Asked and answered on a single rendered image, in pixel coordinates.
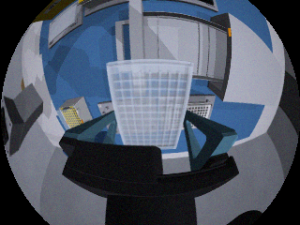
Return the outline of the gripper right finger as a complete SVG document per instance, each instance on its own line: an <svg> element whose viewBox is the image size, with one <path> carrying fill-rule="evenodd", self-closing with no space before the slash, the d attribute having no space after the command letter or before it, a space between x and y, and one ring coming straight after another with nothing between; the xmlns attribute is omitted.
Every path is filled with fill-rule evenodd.
<svg viewBox="0 0 300 225"><path fill-rule="evenodd" d="M206 136L206 142L202 148L190 123ZM227 153L238 138L238 134L234 129L199 116L189 110L186 110L183 125L191 171L199 170L210 157Z"/></svg>

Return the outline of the blue flat mat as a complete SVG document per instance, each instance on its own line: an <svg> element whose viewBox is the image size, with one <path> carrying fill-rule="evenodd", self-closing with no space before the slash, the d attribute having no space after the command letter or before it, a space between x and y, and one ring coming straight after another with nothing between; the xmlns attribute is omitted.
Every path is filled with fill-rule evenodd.
<svg viewBox="0 0 300 225"><path fill-rule="evenodd" d="M83 23L48 49L51 20L43 21L39 39L39 55L45 81L57 110L66 100L84 97L93 119L100 117L99 102L111 101L106 63L117 61L115 22L129 20L129 3L108 7L87 17ZM267 21L248 0L216 0L218 12L188 3L166 0L142 1L143 12L165 11L205 19L230 13L246 24L273 52ZM210 120L235 129L236 141L250 136L265 105L222 101L208 86L207 80L192 79L190 95L215 95Z"/></svg>

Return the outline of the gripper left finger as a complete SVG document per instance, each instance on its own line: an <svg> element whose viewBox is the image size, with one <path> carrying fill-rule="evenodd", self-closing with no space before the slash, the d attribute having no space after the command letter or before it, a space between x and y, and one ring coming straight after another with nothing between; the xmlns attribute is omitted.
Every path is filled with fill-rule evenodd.
<svg viewBox="0 0 300 225"><path fill-rule="evenodd" d="M76 127L66 130L63 136L74 138L79 141L94 143L95 136L109 124L110 126L103 143L114 144L117 129L117 121L114 110L111 112L107 112L98 118L92 119Z"/></svg>

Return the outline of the blue open-top tray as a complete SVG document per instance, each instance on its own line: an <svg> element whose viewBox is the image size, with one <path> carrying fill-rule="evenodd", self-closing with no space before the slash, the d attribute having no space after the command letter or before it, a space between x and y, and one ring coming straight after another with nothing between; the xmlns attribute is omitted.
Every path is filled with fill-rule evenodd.
<svg viewBox="0 0 300 225"><path fill-rule="evenodd" d="M107 135L107 131L100 131L99 134L97 134L95 137L95 143L103 143L106 135ZM63 150L63 152L64 152L64 150ZM65 155L68 157L68 155L66 153L65 153Z"/></svg>

